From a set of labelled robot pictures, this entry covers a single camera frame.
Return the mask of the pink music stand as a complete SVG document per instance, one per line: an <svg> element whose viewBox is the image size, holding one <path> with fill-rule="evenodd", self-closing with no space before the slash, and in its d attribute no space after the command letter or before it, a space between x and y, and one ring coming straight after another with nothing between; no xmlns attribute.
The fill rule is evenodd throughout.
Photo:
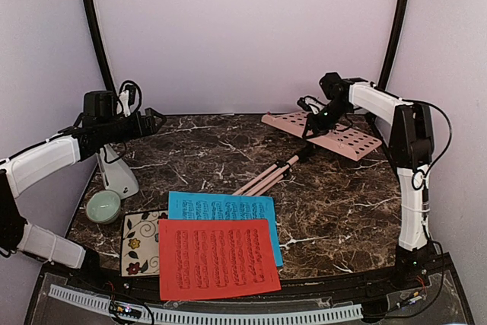
<svg viewBox="0 0 487 325"><path fill-rule="evenodd" d="M261 122L294 137L300 137L304 132L306 113L295 112L282 115L267 113L262 117ZM325 135L307 138L307 145L304 148L284 161L276 161L257 177L235 191L234 195L263 195L284 180L291 172L292 166L308 158L317 147L325 148L352 161L359 161L380 146L380 139L339 124Z"/></svg>

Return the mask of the blue sheet music paper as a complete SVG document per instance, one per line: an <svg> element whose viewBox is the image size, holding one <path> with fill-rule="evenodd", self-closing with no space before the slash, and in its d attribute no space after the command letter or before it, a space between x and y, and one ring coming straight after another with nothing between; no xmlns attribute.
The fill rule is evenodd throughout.
<svg viewBox="0 0 487 325"><path fill-rule="evenodd" d="M275 203L271 197L169 192L168 218L198 221L265 219L269 223L275 264L277 267L284 264L276 224Z"/></svg>

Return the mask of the red sheet music paper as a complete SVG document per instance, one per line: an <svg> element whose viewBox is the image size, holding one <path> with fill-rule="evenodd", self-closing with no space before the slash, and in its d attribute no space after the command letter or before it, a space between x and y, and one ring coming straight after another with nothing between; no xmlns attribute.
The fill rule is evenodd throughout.
<svg viewBox="0 0 487 325"><path fill-rule="evenodd" d="M265 219L160 220L159 259L162 301L236 298L282 288Z"/></svg>

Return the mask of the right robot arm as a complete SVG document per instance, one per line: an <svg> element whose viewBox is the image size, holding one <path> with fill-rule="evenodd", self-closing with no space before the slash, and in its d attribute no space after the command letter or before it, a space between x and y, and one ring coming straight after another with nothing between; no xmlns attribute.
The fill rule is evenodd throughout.
<svg viewBox="0 0 487 325"><path fill-rule="evenodd" d="M355 109L366 110L390 126L387 147L399 180L401 229L388 282L403 290L421 275L435 253L429 231L429 175L437 162L433 155L433 105L397 97L362 78L341 78L336 72L325 74L319 85L326 103L312 96L300 97L297 102L307 112L303 139L331 132Z"/></svg>

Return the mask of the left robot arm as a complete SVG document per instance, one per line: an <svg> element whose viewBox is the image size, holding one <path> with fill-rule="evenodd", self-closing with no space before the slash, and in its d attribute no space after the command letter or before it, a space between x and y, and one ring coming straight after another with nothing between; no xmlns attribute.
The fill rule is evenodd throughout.
<svg viewBox="0 0 487 325"><path fill-rule="evenodd" d="M91 249L61 237L24 218L15 202L25 190L55 172L95 156L109 192L125 199L138 192L138 182L113 144L156 134L165 115L152 108L140 111L129 90L93 91L84 96L83 111L73 126L1 162L1 255L18 251L68 268L92 292L107 286L107 274L96 265Z"/></svg>

